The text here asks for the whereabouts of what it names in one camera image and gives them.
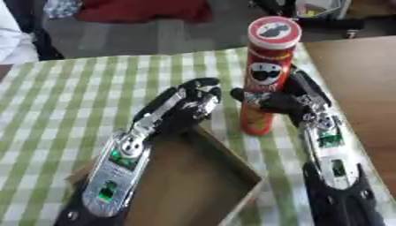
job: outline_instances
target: cardboard box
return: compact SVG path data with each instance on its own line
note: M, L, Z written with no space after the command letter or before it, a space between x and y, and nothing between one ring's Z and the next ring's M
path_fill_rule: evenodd
M86 176L93 163L68 181L73 184ZM197 126L155 142L125 225L229 225L262 186L250 167Z

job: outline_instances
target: can lid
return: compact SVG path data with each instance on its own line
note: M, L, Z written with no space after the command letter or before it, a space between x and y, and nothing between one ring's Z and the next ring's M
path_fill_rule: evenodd
M254 45L266 49L288 49L301 38L300 26L283 17L257 19L249 25L247 33Z

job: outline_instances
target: green checkered tablecloth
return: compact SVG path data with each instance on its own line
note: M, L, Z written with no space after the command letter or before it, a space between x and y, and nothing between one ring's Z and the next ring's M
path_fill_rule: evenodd
M0 83L1 225L51 225L62 205L65 177L101 150L112 131L169 86L196 77L222 80L224 100L210 129L265 180L236 225L311 225L301 175L304 154L287 117L251 137L239 128L246 49L175 56L110 56L16 65ZM295 63L324 85L302 45ZM387 225L396 225L392 197L356 141Z

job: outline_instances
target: red pringles can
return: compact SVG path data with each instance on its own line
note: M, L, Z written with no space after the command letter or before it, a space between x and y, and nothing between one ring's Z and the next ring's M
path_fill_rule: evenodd
M293 51L301 38L301 28L282 17L265 17L250 24L244 90L252 93L282 90L292 64ZM273 114L242 104L240 124L252 135L270 130Z

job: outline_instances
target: red cloth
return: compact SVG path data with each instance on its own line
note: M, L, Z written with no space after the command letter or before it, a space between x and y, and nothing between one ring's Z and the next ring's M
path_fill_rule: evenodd
M206 0L82 0L76 18L92 22L145 22L166 17L203 22L210 16Z

